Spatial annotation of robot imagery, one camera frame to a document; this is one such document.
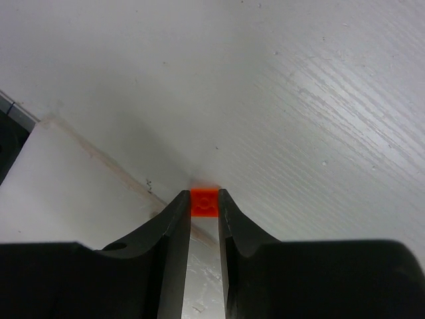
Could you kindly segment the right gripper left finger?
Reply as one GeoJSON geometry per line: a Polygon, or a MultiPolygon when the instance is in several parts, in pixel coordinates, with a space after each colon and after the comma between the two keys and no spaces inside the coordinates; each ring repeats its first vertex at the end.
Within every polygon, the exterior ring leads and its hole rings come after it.
{"type": "Polygon", "coordinates": [[[191,199],[101,250],[80,243],[1,246],[2,318],[180,318],[191,199]]]}

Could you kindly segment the orange lego plate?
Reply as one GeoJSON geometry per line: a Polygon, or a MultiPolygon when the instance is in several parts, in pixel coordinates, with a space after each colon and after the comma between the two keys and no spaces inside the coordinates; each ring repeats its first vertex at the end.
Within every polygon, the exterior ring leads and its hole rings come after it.
{"type": "Polygon", "coordinates": [[[217,188],[192,188],[191,217],[217,218],[218,189],[217,188]]]}

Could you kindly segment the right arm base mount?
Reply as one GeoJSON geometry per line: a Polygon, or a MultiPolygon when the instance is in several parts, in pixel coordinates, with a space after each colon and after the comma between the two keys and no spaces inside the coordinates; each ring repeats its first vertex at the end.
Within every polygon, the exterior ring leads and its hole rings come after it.
{"type": "Polygon", "coordinates": [[[1,183],[40,120],[1,92],[1,183]]]}

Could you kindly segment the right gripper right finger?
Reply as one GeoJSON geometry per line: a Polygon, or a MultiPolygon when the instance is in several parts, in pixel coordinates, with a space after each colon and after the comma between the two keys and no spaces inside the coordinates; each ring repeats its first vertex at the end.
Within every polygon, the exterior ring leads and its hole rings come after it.
{"type": "Polygon", "coordinates": [[[423,318],[424,273],[391,240],[280,241],[218,192],[227,318],[423,318]]]}

